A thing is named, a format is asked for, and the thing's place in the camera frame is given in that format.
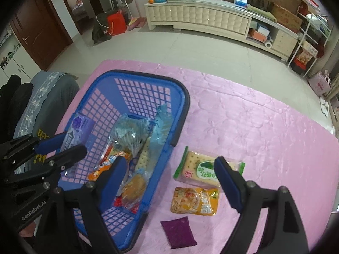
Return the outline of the blue fox bread pack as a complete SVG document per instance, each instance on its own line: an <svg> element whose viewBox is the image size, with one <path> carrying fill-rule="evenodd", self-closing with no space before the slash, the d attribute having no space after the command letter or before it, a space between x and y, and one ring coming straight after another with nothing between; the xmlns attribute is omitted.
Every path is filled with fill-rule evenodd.
<svg viewBox="0 0 339 254"><path fill-rule="evenodd" d="M155 149L165 144L170 133L173 117L168 107L163 104L157 108L157 113L150 138L150 146Z"/></svg>
<svg viewBox="0 0 339 254"><path fill-rule="evenodd" d="M147 188L147 177L135 174L122 189L121 196L128 201L140 202Z"/></svg>

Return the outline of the grey chair cover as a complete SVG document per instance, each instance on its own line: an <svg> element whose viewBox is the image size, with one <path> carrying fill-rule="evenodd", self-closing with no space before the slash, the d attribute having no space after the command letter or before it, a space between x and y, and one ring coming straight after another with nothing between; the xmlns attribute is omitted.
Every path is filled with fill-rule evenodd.
<svg viewBox="0 0 339 254"><path fill-rule="evenodd" d="M49 139L55 135L79 85L68 73L43 70L33 77L31 84L33 91L13 138L31 134L41 140Z"/></svg>

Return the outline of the blue plastic basket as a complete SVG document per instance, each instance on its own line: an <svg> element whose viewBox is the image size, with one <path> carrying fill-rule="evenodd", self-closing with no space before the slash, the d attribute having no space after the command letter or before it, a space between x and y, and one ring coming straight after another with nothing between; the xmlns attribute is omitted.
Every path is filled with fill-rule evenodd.
<svg viewBox="0 0 339 254"><path fill-rule="evenodd" d="M61 175L64 190L96 181L118 156L127 160L116 196L103 198L101 207L121 252L130 251L142 231L189 107L189 92L175 79L111 70L94 80L66 124L73 135L78 135L84 118L94 127L86 141L86 157Z"/></svg>

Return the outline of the purple Doublemint gum box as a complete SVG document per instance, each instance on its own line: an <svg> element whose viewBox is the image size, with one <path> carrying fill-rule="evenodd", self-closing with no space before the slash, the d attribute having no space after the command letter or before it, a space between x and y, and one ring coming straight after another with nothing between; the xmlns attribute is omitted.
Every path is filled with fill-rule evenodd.
<svg viewBox="0 0 339 254"><path fill-rule="evenodd" d="M69 129L65 135L65 139L61 145L61 151L65 151L78 144L85 145L95 126L95 121L82 113L76 112Z"/></svg>

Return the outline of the yellow snack packet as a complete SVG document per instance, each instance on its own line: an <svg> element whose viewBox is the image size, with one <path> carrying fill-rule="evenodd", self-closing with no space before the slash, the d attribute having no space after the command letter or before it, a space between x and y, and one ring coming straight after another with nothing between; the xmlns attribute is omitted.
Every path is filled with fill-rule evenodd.
<svg viewBox="0 0 339 254"><path fill-rule="evenodd" d="M214 216L218 208L219 195L218 189L176 187L170 211L176 214Z"/></svg>

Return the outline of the red snack packet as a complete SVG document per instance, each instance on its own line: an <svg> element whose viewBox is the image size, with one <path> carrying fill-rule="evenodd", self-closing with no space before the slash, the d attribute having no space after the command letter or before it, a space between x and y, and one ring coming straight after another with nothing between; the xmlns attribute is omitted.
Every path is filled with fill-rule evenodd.
<svg viewBox="0 0 339 254"><path fill-rule="evenodd" d="M140 204L138 201L128 201L126 199L123 199L122 196L116 197L113 202L113 206L117 208L123 208L125 210L132 212L133 214L137 214L139 205Z"/></svg>

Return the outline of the purple small packet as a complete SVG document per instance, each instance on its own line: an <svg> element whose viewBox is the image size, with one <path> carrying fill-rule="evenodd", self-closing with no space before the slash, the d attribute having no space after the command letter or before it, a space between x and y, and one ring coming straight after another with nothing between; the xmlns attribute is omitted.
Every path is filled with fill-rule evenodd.
<svg viewBox="0 0 339 254"><path fill-rule="evenodd" d="M198 245L192 234L187 216L170 221L161 221L160 223L171 246L171 249L179 249Z"/></svg>

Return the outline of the teal wafer snack bag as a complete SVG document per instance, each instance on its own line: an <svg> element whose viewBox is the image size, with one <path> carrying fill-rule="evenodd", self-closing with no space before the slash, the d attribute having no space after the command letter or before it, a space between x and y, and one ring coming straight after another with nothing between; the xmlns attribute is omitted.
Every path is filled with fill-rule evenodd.
<svg viewBox="0 0 339 254"><path fill-rule="evenodd" d="M150 132L151 122L148 118L136 119L128 114L119 117L110 131L110 139L123 149L128 149L136 157L142 149Z"/></svg>

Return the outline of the pink bag on floor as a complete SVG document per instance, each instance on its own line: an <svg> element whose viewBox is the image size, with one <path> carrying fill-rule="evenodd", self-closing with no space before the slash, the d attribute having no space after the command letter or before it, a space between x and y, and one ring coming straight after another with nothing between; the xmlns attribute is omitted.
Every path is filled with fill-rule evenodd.
<svg viewBox="0 0 339 254"><path fill-rule="evenodd" d="M317 96L322 96L330 91L330 77L328 71L319 71L308 79L308 84Z"/></svg>

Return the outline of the pink tablecloth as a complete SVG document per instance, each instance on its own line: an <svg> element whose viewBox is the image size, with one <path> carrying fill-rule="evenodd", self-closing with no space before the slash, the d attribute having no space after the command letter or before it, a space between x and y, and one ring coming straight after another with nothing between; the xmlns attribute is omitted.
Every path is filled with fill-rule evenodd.
<svg viewBox="0 0 339 254"><path fill-rule="evenodd" d="M292 107L252 88L195 70L150 62L105 60L64 114L62 130L90 84L101 74L133 70L171 77L187 88L191 104L183 131L152 200L133 253L173 253L161 226L170 211L173 174L185 147L245 163L244 178L263 188L286 186L300 213L309 247L323 235L338 184L338 140Z"/></svg>

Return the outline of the red bag on floor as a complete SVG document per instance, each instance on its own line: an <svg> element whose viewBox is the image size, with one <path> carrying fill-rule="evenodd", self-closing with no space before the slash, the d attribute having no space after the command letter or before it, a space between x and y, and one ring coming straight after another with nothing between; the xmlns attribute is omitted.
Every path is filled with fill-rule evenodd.
<svg viewBox="0 0 339 254"><path fill-rule="evenodd" d="M126 32L127 25L122 13L122 10L118 10L117 13L111 14L107 17L108 33L110 36L120 35Z"/></svg>

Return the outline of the white metal shelf rack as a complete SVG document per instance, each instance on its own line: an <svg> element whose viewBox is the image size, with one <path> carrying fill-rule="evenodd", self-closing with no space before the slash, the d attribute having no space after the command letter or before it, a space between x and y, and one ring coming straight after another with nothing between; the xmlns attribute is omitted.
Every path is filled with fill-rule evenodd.
<svg viewBox="0 0 339 254"><path fill-rule="evenodd" d="M296 46L288 59L287 66L297 74L306 77L324 54L332 31L328 18L305 2L300 3L296 15L301 18L302 23Z"/></svg>

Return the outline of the black bag on floor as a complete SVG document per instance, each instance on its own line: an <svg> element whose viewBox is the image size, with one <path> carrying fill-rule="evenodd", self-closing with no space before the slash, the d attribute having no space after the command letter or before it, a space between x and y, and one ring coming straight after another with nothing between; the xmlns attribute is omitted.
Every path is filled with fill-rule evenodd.
<svg viewBox="0 0 339 254"><path fill-rule="evenodd" d="M107 21L107 13L99 13L95 16L94 26L92 30L92 40L94 45L108 41L112 38L109 35L109 25Z"/></svg>

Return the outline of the cardboard box on cabinet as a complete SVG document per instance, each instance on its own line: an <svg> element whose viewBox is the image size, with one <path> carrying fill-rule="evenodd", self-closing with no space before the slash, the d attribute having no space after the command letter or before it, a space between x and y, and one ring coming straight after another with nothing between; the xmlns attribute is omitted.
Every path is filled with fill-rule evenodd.
<svg viewBox="0 0 339 254"><path fill-rule="evenodd" d="M298 33L302 20L295 14L274 3L271 13L277 19L277 22L294 33Z"/></svg>

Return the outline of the orange cartoon snack pack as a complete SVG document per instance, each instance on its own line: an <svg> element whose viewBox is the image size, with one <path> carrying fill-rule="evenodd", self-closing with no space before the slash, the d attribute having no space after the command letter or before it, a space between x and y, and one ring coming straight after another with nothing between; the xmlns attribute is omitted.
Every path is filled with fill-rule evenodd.
<svg viewBox="0 0 339 254"><path fill-rule="evenodd" d="M89 181L96 181L102 172L109 170L111 165L115 162L118 157L124 157L127 164L132 160L132 154L128 151L118 151L112 149L107 157L97 165L94 170L87 176Z"/></svg>

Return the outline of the tissue box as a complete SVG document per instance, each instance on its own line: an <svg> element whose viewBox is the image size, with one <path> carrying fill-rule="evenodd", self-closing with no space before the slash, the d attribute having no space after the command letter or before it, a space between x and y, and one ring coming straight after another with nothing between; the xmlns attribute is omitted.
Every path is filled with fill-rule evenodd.
<svg viewBox="0 0 339 254"><path fill-rule="evenodd" d="M234 5L242 8L247 8L248 0L234 0Z"/></svg>

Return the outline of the cracker pack white strip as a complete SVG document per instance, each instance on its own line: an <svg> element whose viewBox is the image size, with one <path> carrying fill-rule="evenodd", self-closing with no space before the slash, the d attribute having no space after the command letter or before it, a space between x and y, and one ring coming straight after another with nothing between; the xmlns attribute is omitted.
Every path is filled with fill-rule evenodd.
<svg viewBox="0 0 339 254"><path fill-rule="evenodd" d="M149 162L149 143L150 138L147 138L141 153L139 155L139 158L137 160L136 166L135 166L135 173L142 174L146 177L149 176L149 172L147 171L147 166L150 164Z"/></svg>

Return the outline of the green label cracker pack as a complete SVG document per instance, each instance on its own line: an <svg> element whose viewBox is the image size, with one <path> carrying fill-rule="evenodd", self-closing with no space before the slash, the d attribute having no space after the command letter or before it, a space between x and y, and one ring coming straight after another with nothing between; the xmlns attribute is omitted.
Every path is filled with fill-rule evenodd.
<svg viewBox="0 0 339 254"><path fill-rule="evenodd" d="M204 189L220 188L220 182L214 171L215 159L216 156L201 153L186 146L173 178Z"/></svg>

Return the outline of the dark wooden door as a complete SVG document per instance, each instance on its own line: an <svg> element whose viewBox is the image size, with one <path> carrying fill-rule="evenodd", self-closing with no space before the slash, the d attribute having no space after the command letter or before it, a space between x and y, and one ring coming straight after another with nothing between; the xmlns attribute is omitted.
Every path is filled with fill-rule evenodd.
<svg viewBox="0 0 339 254"><path fill-rule="evenodd" d="M72 44L51 0L23 0L9 24L25 51L42 70L48 70Z"/></svg>

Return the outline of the cream TV cabinet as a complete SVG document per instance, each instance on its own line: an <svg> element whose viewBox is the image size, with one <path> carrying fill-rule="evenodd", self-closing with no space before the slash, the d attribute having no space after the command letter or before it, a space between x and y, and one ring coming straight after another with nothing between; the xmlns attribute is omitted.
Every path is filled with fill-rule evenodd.
<svg viewBox="0 0 339 254"><path fill-rule="evenodd" d="M252 45L286 61L298 35L262 15L221 0L166 0L144 5L149 30L157 25L208 33Z"/></svg>

